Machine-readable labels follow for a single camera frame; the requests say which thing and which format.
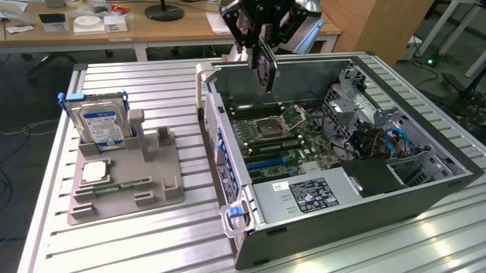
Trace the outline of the black expansion slot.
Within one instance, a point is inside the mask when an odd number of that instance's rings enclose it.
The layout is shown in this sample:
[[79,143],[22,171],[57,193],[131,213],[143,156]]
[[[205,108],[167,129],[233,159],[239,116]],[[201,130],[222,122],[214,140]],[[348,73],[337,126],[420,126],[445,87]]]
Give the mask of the black expansion slot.
[[249,156],[245,158],[245,163],[250,164],[250,163],[255,163],[255,162],[263,162],[263,161],[269,161],[269,160],[274,160],[274,159],[282,159],[285,157],[289,156],[289,153],[269,153],[269,154],[261,154],[261,155],[254,155],[254,156]]

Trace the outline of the silver CPU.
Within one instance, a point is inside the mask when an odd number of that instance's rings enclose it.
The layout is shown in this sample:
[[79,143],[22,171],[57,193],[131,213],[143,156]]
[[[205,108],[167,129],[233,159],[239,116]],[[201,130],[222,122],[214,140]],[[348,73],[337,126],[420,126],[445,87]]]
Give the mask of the silver CPU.
[[82,181],[93,183],[102,181],[107,175],[107,163],[103,161],[90,162],[85,164]]

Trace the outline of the white paper stack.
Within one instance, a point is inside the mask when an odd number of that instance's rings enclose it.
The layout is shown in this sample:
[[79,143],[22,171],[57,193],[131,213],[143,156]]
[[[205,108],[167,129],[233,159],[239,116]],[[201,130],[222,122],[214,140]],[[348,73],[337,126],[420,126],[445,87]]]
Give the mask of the white paper stack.
[[225,23],[223,17],[215,13],[206,14],[207,22],[213,32],[218,35],[231,34],[230,28]]

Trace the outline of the white box with black top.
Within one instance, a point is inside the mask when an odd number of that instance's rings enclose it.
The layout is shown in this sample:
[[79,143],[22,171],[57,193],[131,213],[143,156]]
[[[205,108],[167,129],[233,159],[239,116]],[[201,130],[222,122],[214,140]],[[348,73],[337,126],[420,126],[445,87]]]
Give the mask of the white box with black top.
[[39,18],[46,32],[70,31],[66,14],[40,14]]

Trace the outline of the CPU socket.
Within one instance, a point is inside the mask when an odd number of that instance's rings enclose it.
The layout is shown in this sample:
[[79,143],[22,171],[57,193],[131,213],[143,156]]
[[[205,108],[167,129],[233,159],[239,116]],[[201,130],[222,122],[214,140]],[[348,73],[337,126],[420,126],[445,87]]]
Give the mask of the CPU socket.
[[257,121],[258,131],[265,138],[278,137],[283,135],[281,123],[275,118],[267,118]]

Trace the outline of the black connector block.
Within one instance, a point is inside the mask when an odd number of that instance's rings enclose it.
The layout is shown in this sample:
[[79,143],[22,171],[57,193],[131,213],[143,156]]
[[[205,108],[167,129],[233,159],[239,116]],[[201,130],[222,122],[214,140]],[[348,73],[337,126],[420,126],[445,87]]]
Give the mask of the black connector block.
[[378,131],[376,130],[357,130],[353,132],[349,142],[358,159],[370,157],[377,134]]

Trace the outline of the black power supply label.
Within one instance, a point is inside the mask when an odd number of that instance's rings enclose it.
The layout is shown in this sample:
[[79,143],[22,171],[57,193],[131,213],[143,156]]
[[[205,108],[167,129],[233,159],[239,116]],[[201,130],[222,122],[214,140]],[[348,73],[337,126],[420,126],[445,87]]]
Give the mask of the black power supply label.
[[290,190],[302,213],[316,212],[340,205],[337,196],[324,177],[290,184]]

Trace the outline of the grey parts rack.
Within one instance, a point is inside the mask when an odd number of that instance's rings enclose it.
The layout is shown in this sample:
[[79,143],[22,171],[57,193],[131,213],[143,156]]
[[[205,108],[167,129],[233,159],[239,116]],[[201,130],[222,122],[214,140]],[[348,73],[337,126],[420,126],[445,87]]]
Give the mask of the grey parts rack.
[[[185,201],[185,189],[175,134],[167,127],[146,134],[142,109],[129,110],[135,136],[123,148],[99,151],[95,144],[79,145],[67,223],[79,225],[105,218],[174,205]],[[107,175],[102,181],[82,181],[85,164],[103,161]],[[135,189],[97,195],[95,187],[143,181]]]

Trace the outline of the installed RAM stick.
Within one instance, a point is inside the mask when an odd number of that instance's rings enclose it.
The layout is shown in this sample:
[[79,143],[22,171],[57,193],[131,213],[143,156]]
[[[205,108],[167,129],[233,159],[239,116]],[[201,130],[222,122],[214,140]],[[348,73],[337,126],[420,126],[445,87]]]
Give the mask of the installed RAM stick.
[[265,143],[257,143],[249,146],[247,153],[250,156],[274,153],[279,151],[293,150],[301,148],[304,141],[300,139],[285,139],[279,141],[270,141]]

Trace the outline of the grey power supply unit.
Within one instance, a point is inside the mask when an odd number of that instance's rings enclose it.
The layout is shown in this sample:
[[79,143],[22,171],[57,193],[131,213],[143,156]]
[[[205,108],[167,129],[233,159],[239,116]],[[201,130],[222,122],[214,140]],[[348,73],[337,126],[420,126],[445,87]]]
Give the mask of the grey power supply unit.
[[346,173],[342,167],[257,184],[254,186],[255,198],[261,205],[263,219],[267,224],[293,220],[297,217],[314,213],[302,213],[292,194],[292,190],[289,189],[277,192],[273,188],[273,183],[287,181],[289,184],[296,184],[321,177],[326,179],[337,196],[340,205],[316,212],[328,212],[329,210],[341,208],[345,205],[354,204],[364,199],[361,195],[364,188],[354,177]]

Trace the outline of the black round lamp base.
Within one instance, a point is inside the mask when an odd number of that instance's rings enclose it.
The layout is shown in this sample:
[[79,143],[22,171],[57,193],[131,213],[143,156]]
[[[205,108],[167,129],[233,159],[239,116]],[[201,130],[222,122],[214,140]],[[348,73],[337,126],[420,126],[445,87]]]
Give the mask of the black round lamp base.
[[158,5],[153,5],[145,10],[146,17],[161,22],[173,22],[185,16],[182,8],[166,3],[166,0],[159,0]]

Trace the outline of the plain white box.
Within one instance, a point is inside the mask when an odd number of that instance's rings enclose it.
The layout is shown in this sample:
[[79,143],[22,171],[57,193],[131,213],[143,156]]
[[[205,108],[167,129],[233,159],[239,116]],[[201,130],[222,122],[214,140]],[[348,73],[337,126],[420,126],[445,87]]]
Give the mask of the plain white box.
[[126,17],[122,15],[111,15],[103,18],[105,31],[107,33],[126,32],[129,26],[126,23]]

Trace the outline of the white desk frame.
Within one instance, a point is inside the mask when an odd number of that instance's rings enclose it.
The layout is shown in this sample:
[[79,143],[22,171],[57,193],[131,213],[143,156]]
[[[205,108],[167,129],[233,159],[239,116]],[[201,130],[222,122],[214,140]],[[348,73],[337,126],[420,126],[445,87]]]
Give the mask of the white desk frame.
[[[438,74],[433,70],[426,68],[426,66],[433,67],[433,66],[430,66],[430,62],[433,64],[437,64],[437,62],[441,60],[441,58],[445,57],[450,47],[458,40],[462,32],[469,27],[469,24],[474,20],[476,16],[478,14],[482,14],[484,18],[486,20],[486,0],[434,0],[433,6],[430,7],[430,11],[433,11],[436,9],[436,6],[437,6],[436,3],[440,3],[442,5],[445,2],[449,3],[449,7],[444,11],[437,24],[434,25],[428,37],[422,41],[421,46],[417,47],[417,54],[418,54],[418,58],[421,61],[418,67],[421,69],[425,69],[430,73],[433,73],[437,78],[438,78]],[[445,26],[445,23],[449,21],[449,18],[452,17],[453,13],[456,12],[456,9],[458,8],[458,6],[461,4],[470,5],[469,10],[462,14],[462,18],[458,21],[458,25],[449,32],[449,34],[445,36],[444,41],[437,46],[437,52],[434,53],[436,57],[432,57],[432,59],[428,59],[428,61],[424,62],[422,55],[424,55],[425,51],[428,50],[429,46],[432,45],[432,42],[433,42],[436,36],[438,35],[441,29]],[[486,30],[486,21],[482,24],[482,29]]]

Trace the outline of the white box with round dish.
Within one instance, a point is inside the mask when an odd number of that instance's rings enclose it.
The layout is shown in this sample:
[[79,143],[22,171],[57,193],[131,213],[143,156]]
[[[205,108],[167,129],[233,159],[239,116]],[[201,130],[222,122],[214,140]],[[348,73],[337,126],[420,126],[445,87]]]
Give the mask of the white box with round dish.
[[98,16],[81,16],[74,20],[74,35],[98,35],[105,34],[103,19]]

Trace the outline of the hard disk with blue carrier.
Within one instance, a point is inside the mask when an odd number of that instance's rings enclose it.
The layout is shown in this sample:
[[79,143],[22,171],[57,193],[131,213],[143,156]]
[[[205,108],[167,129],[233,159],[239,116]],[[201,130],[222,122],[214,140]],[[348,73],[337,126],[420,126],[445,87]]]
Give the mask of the hard disk with blue carrier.
[[58,94],[58,103],[71,118],[83,144],[94,143],[99,151],[126,146],[134,136],[129,123],[129,94]]

